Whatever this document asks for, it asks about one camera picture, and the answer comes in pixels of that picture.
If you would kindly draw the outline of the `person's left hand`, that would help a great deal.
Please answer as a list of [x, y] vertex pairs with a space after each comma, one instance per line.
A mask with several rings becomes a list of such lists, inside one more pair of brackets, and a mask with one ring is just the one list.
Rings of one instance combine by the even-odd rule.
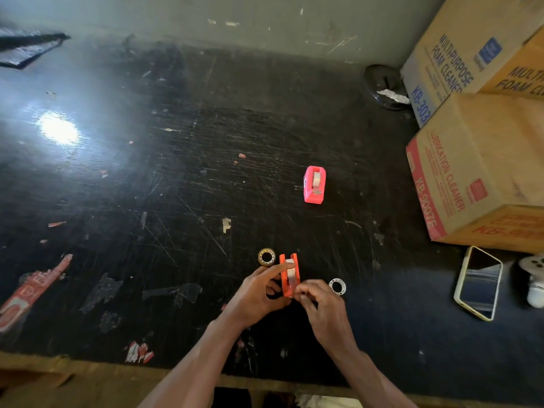
[[272, 267], [259, 267], [246, 277], [235, 295], [224, 308], [221, 319], [238, 333], [259, 322], [271, 312], [287, 307], [291, 298], [282, 296], [278, 299], [266, 297], [265, 288], [269, 280], [276, 280], [281, 273], [292, 268], [290, 263]]

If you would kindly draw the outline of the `person's right hand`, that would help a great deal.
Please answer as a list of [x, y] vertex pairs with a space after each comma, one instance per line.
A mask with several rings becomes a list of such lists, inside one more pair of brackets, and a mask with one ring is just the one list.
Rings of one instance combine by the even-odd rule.
[[313, 333], [327, 351], [357, 347], [344, 300], [331, 289], [331, 300], [317, 308], [304, 308]]

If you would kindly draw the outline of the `person's left forearm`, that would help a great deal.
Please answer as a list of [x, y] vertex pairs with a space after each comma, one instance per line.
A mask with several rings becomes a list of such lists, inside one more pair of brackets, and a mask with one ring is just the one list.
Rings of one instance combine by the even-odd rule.
[[244, 329], [231, 318], [211, 322], [203, 336], [137, 408], [207, 408], [233, 345]]

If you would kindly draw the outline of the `person's right forearm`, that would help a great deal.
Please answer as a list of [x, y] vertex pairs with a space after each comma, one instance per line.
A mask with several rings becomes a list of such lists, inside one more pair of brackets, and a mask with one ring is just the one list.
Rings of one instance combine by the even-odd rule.
[[357, 347], [327, 351], [363, 408], [418, 408]]

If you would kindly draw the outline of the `pink tape dispenser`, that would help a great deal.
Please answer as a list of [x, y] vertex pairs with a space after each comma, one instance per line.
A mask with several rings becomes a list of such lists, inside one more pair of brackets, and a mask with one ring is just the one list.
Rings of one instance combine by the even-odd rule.
[[[321, 194], [314, 194], [312, 192], [312, 177], [314, 171], [320, 171], [322, 175], [321, 181]], [[326, 171], [320, 166], [309, 166], [303, 177], [303, 198], [306, 203], [321, 205], [324, 200], [324, 192], [326, 185]]]

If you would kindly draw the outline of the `red and white sticker scrap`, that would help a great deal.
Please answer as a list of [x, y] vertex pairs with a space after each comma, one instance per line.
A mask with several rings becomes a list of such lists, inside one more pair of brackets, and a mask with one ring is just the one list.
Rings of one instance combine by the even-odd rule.
[[138, 343], [132, 341], [126, 347], [126, 364], [147, 364], [154, 357], [154, 352], [149, 348], [145, 342]]

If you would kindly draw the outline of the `smartphone in yellow case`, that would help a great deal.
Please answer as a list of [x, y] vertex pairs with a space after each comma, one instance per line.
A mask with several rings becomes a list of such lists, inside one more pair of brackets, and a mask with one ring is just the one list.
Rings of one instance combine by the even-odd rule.
[[454, 301], [485, 322], [493, 322], [503, 271], [501, 260], [477, 246], [467, 249]]

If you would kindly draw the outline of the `cardboard box with red print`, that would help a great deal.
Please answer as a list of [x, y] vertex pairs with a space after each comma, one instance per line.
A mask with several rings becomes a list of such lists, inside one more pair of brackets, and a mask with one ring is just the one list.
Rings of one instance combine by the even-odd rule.
[[544, 252], [544, 101], [454, 93], [406, 155], [432, 241]]

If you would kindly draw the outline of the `crumpled white paper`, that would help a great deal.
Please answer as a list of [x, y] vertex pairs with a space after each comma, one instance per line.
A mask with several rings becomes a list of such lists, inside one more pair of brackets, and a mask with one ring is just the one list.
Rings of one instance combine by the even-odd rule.
[[390, 89], [384, 89], [384, 90], [378, 90], [377, 94], [381, 95], [381, 96], [385, 96], [389, 100], [391, 100], [391, 101], [393, 101], [395, 103], [398, 103], [398, 104], [403, 104], [403, 105], [411, 104], [411, 100], [410, 100], [409, 96], [406, 94], [406, 92], [404, 92], [404, 94], [400, 94], [400, 93], [398, 93], [396, 91], [393, 91], [393, 90], [390, 90]]

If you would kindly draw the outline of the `white handheld device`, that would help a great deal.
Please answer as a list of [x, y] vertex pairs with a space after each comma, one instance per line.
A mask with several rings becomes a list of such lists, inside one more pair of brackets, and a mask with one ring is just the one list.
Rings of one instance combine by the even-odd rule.
[[529, 274], [527, 302], [533, 308], [544, 308], [544, 253], [519, 260], [519, 266]]

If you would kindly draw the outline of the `black round dish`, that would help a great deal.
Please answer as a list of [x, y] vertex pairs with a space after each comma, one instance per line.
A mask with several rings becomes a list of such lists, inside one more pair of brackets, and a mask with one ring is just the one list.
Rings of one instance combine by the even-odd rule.
[[361, 93], [372, 99], [377, 105], [388, 110], [404, 110], [409, 105], [395, 103], [385, 96], [377, 94], [378, 90], [390, 89], [400, 94], [406, 92], [406, 88], [400, 71], [397, 68], [386, 65], [370, 65], [361, 73]]

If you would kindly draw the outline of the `red torn sticker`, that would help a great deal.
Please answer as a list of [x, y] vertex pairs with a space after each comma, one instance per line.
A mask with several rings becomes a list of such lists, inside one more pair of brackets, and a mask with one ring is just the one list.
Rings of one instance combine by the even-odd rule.
[[36, 271], [27, 277], [10, 298], [0, 307], [0, 334], [9, 331], [31, 309], [41, 295], [69, 267], [73, 254], [67, 254], [53, 269]]

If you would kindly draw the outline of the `cardboard box with blue print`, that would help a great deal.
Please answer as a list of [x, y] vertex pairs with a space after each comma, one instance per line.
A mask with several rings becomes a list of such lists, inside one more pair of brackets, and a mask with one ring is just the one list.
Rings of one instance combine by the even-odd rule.
[[452, 93], [544, 101], [544, 0], [445, 0], [400, 74], [420, 127]]

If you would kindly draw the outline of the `black flat object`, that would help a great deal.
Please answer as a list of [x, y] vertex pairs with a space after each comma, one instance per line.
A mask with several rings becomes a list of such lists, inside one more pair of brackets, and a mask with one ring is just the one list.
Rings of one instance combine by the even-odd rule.
[[71, 39], [65, 33], [0, 27], [0, 67], [25, 68], [30, 62]]

